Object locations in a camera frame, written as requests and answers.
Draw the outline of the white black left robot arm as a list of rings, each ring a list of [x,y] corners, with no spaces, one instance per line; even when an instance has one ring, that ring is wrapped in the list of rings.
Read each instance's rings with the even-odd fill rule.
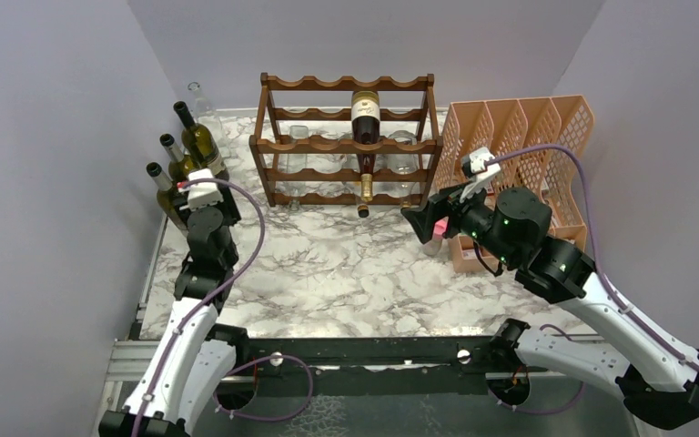
[[[209,335],[241,274],[230,227],[239,220],[235,185],[216,178],[183,182],[190,210],[188,258],[176,280],[167,328],[133,392],[117,411],[106,411],[101,436],[189,436],[225,373],[239,373],[249,349],[238,340]]]

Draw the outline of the orange plastic file organizer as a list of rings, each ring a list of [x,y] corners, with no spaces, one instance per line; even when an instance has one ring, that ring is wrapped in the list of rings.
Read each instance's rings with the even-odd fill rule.
[[[443,150],[433,187],[465,182],[460,161],[480,147],[502,156],[551,143],[581,156],[593,125],[593,113],[581,95],[452,103],[444,123]],[[588,229],[572,195],[576,175],[575,165],[562,152],[526,152],[501,163],[501,173],[488,186],[485,203],[493,207],[503,190],[524,186],[552,208],[550,233],[584,249]]]

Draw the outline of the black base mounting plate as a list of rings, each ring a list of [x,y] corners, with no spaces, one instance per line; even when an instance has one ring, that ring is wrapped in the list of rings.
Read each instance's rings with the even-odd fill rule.
[[[216,388],[223,401],[259,397],[484,395],[490,373],[521,363],[489,336],[388,338],[253,338],[240,363],[262,362]]]

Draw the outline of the clear bottle in lower rack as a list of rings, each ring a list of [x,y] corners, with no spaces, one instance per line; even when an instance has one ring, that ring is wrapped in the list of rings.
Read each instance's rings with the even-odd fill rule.
[[[407,130],[394,131],[389,138],[406,145],[417,143],[415,135]],[[410,175],[419,169],[418,158],[412,154],[390,154],[387,156],[387,168],[397,175]],[[409,208],[415,186],[415,182],[398,180],[388,182],[386,190],[389,195],[399,199],[402,208]]]

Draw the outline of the brown wooden wine rack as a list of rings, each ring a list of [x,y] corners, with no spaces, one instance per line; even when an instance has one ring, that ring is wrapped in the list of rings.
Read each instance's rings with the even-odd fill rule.
[[[279,170],[279,159],[286,155],[413,155],[420,164],[423,157],[431,157],[427,168],[421,167],[410,174],[399,174],[388,168],[371,173],[372,182],[416,183],[420,191],[410,196],[414,205],[423,203],[435,179],[436,169],[441,161],[443,141],[436,115],[434,97],[435,78],[433,74],[418,76],[410,81],[399,81],[391,76],[380,76],[372,81],[360,81],[354,76],[341,76],[334,81],[324,81],[315,76],[303,76],[288,81],[263,72],[260,75],[261,91],[254,133],[249,136],[248,145],[260,177],[265,197],[271,207],[287,205],[296,200],[301,205],[350,205],[355,202],[352,194],[326,197],[317,192],[307,192],[294,197],[275,191],[278,182],[361,182],[362,173],[350,168],[335,172],[321,172],[314,168],[304,168],[294,173]],[[405,144],[401,141],[382,137],[374,144],[361,144],[352,139],[329,139],[312,135],[306,139],[293,140],[282,134],[279,123],[282,121],[350,121],[350,109],[342,108],[327,112],[318,107],[308,107],[302,111],[288,110],[274,102],[275,91],[286,92],[421,92],[422,101],[418,107],[406,112],[395,112],[388,108],[380,111],[382,122],[415,122],[416,142]]]

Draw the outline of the dark bottle gold foil neck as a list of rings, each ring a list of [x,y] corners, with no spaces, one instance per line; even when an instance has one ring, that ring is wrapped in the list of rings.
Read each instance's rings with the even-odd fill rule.
[[[351,97],[350,121],[353,141],[373,145],[380,141],[380,98],[375,91],[355,91]],[[356,155],[360,169],[360,198],[373,199],[375,154]]]

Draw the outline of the green wine bottle white label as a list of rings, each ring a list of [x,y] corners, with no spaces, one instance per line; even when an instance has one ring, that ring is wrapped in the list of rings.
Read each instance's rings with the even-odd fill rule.
[[[174,182],[187,180],[191,172],[199,169],[198,163],[182,150],[172,135],[162,134],[159,141],[170,158],[168,172]]]

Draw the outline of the clear glass bottle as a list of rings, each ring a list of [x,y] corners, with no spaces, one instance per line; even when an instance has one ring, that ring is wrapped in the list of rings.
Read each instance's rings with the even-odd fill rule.
[[[195,99],[195,119],[210,130],[216,141],[221,141],[223,139],[224,129],[215,106],[205,95],[199,82],[190,82],[187,85],[187,90]]]

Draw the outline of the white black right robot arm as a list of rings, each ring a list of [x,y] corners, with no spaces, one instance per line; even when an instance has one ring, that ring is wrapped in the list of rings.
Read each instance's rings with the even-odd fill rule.
[[[491,338],[498,369],[542,367],[619,398],[638,419],[673,430],[699,418],[699,349],[673,339],[601,282],[595,263],[571,242],[552,236],[552,210],[527,188],[508,188],[493,206],[462,187],[440,190],[402,216],[421,242],[445,219],[446,236],[464,235],[486,249],[533,295],[594,329],[605,348],[559,340],[528,323],[506,320]]]

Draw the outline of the aluminium frame rail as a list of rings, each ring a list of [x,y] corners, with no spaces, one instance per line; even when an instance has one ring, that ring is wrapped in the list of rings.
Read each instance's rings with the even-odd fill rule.
[[[117,340],[113,344],[96,422],[91,432],[93,436],[99,434],[98,426],[105,412],[121,408],[146,371],[167,326],[174,300],[174,280],[186,250],[185,238],[165,218],[153,249],[133,328],[125,340]]]

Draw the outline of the pink capped small bottle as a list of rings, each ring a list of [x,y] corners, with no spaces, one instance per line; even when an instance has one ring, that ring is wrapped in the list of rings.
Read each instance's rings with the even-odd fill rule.
[[[434,228],[431,234],[431,239],[422,246],[422,251],[424,254],[430,257],[435,257],[442,247],[444,241],[444,234],[448,227],[448,220],[442,218],[434,224]]]

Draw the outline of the green wine bottle cream label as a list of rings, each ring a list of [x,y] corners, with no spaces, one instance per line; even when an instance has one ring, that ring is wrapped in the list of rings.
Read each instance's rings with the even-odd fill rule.
[[[173,109],[183,125],[181,140],[192,158],[215,178],[229,181],[227,165],[210,130],[193,118],[184,101],[177,101]]]

